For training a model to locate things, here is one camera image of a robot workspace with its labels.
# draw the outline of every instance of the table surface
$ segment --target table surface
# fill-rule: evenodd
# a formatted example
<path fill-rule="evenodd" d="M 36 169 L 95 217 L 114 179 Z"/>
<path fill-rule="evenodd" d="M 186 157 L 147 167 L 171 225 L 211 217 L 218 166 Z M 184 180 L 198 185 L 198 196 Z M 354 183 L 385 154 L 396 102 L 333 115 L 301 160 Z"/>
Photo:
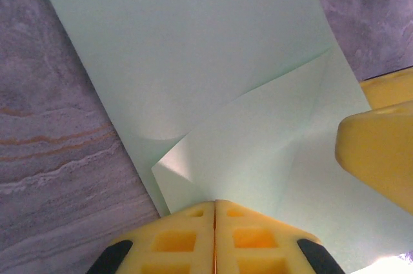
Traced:
<path fill-rule="evenodd" d="M 413 64 L 413 0 L 321 0 L 358 79 Z M 48 0 L 0 0 L 0 273 L 85 273 L 158 218 Z"/>

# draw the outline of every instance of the paper fold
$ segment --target paper fold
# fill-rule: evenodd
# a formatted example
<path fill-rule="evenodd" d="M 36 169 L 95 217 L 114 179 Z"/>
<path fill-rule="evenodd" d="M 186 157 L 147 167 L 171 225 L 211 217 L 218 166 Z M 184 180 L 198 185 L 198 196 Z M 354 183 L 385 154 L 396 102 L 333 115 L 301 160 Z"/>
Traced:
<path fill-rule="evenodd" d="M 411 249 L 412 217 L 334 157 L 368 104 L 338 44 L 200 124 L 153 168 L 169 209 L 228 199 L 316 234 L 346 271 Z"/>

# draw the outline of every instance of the black rubber pad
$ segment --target black rubber pad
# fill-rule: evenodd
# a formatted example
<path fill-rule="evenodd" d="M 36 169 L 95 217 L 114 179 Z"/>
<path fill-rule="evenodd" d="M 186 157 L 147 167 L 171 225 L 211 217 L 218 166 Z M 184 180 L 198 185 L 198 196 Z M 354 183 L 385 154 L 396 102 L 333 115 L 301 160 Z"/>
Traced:
<path fill-rule="evenodd" d="M 107 247 L 86 274 L 115 274 L 133 243 L 122 240 Z"/>
<path fill-rule="evenodd" d="M 324 246 L 307 239 L 297 244 L 316 274 L 345 274 Z"/>
<path fill-rule="evenodd" d="M 388 75 L 388 74 L 400 72 L 400 71 L 407 70 L 407 69 L 410 69 L 410 68 L 413 68 L 413 66 L 408 66 L 408 67 L 406 67 L 406 68 L 401 68 L 401 69 L 394 70 L 394 71 L 390 71 L 390 72 L 386 72 L 386 73 L 383 73 L 383 74 L 380 74 L 380 75 L 377 75 L 377 76 L 369 77 L 368 79 L 365 79 L 364 81 L 368 81 L 368 80 L 370 80 L 370 79 L 376 79 L 376 78 L 381 77 L 381 76 L 385 76 L 385 75 Z"/>

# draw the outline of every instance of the gray marble countertop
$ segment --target gray marble countertop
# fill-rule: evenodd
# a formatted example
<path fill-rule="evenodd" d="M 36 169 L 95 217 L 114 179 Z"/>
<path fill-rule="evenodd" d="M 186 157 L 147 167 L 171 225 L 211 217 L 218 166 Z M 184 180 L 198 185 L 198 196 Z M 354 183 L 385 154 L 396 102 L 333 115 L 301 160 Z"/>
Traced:
<path fill-rule="evenodd" d="M 413 64 L 413 0 L 321 0 L 358 79 Z M 48 0 L 0 0 L 0 273 L 85 273 L 157 219 Z"/>

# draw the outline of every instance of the paper sheet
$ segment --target paper sheet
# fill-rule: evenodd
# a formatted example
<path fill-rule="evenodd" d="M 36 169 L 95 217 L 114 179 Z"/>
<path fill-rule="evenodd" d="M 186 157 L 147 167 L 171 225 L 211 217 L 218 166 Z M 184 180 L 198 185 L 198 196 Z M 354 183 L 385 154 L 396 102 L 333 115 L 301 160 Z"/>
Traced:
<path fill-rule="evenodd" d="M 153 168 L 171 211 L 229 199 L 317 235 L 347 272 L 411 249 L 413 217 L 342 170 L 339 122 L 368 109 L 339 46 L 248 92 Z"/>
<path fill-rule="evenodd" d="M 322 54 L 318 0 L 51 0 L 160 214 L 150 168 L 240 95 Z"/>

